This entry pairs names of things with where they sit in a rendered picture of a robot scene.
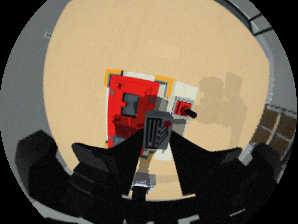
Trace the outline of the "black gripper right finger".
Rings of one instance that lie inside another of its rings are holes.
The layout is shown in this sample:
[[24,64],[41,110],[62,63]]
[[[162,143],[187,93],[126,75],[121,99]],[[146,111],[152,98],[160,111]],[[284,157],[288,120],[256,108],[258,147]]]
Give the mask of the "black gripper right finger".
[[237,159],[243,149],[235,147],[227,151],[222,149],[222,151],[210,152],[173,131],[170,133],[169,143],[174,164],[176,164],[174,167],[176,167],[178,181],[181,184],[182,196],[196,194],[193,190],[210,175],[210,172],[216,169],[217,165]]

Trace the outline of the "beige flat base plate with orange corner brackets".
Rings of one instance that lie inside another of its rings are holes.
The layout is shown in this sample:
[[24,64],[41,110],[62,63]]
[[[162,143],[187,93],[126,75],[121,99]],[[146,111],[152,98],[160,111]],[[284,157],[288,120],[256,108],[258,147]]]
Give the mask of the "beige flat base plate with orange corner brackets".
[[[121,71],[121,69],[106,69],[104,76],[104,85],[106,87],[105,93],[105,129],[106,129],[106,141],[104,141],[105,148],[112,148],[108,145],[108,97],[109,97],[109,87],[110,87],[110,77],[112,75],[117,76],[128,76],[128,77],[138,77],[138,79],[144,79],[149,81],[154,81],[154,83],[160,83],[160,88],[158,88],[156,104],[154,104],[153,111],[157,112],[169,112],[173,116],[172,131],[177,132],[178,135],[184,135],[186,125],[189,123],[190,116],[184,115],[173,115],[174,108],[176,108],[177,100],[186,101],[186,103],[192,103],[192,111],[194,107],[194,101],[196,101],[198,88],[193,87],[193,85],[181,83],[181,81],[174,81],[169,79],[169,77],[162,76],[152,76],[145,75],[145,73],[140,72],[128,72]],[[142,156],[138,157],[140,161],[146,161],[150,163],[150,160],[168,160],[172,159],[173,153],[170,151],[170,143],[168,149],[144,149]]]

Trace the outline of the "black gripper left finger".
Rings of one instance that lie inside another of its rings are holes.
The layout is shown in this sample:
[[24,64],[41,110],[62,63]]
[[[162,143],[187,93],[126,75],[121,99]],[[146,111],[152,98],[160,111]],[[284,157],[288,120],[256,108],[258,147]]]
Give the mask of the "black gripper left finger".
[[71,148],[80,163],[112,173],[122,189],[122,194],[128,196],[142,147],[144,147],[144,128],[110,149],[82,143],[73,143]]

